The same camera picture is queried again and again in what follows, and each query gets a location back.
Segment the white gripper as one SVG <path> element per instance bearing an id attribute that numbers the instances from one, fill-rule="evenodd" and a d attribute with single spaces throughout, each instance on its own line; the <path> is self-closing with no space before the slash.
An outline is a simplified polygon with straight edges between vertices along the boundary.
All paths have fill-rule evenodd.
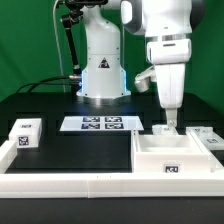
<path id="1" fill-rule="evenodd" d="M 147 59 L 153 64 L 160 105 L 166 110 L 167 126 L 177 126 L 177 110 L 183 101 L 185 64 L 191 57 L 191 40 L 147 43 Z"/>

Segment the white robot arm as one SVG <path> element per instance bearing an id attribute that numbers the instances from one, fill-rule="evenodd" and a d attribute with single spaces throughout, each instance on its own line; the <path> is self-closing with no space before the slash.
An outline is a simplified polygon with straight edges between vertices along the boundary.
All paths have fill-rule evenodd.
<path id="1" fill-rule="evenodd" d="M 157 84 L 167 125 L 175 127 L 183 101 L 185 63 L 192 53 L 190 34 L 204 16 L 204 0 L 108 0 L 106 6 L 120 10 L 125 30 L 145 37 L 151 66 L 135 77 L 135 85 L 144 92 L 151 81 Z M 83 12 L 87 65 L 78 96 L 96 103 L 129 95 L 120 65 L 120 31 L 102 17 L 98 5 L 86 5 Z"/>

